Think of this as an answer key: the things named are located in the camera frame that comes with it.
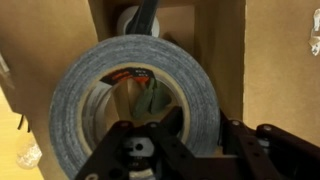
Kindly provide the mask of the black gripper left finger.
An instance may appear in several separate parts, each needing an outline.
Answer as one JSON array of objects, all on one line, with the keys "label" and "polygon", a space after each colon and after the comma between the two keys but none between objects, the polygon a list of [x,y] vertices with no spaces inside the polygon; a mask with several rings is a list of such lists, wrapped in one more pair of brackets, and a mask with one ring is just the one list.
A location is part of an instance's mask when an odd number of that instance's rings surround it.
[{"label": "black gripper left finger", "polygon": [[156,180],[149,163],[155,146],[146,126],[116,122],[81,167],[75,180]]}]

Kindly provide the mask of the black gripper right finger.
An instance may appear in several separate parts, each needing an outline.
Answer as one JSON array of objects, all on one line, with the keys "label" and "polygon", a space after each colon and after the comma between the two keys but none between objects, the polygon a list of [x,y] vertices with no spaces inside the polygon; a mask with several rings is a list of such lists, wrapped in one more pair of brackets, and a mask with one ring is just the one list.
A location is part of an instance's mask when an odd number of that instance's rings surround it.
[{"label": "black gripper right finger", "polygon": [[272,124],[221,119],[220,157],[199,158],[178,140],[182,109],[147,125],[168,180],[320,180],[320,147]]}]

